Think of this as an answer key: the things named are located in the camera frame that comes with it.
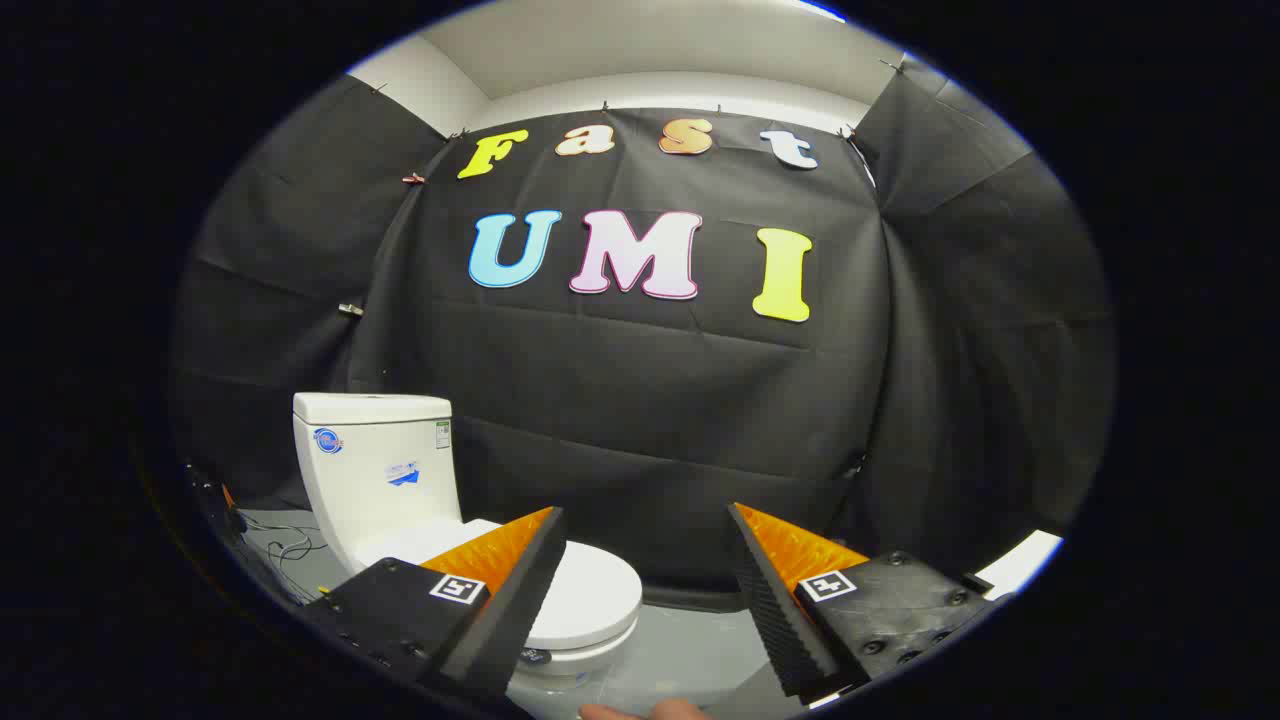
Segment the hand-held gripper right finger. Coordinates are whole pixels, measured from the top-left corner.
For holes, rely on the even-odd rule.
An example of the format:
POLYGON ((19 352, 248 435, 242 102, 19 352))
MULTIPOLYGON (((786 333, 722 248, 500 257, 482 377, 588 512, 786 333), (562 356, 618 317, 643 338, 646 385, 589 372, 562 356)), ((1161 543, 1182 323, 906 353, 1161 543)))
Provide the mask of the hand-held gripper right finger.
POLYGON ((782 692, 810 703, 904 670, 1005 605, 901 550, 867 556, 732 502, 730 553, 782 692))

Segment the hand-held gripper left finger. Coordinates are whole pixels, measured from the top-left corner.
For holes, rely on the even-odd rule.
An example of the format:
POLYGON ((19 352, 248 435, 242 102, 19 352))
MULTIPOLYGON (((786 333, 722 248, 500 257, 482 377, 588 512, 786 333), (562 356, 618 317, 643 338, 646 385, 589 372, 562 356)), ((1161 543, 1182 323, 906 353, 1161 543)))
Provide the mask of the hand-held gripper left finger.
POLYGON ((566 547, 563 509, 545 507, 424 562, 380 559, 298 616, 397 685, 506 707, 566 547))

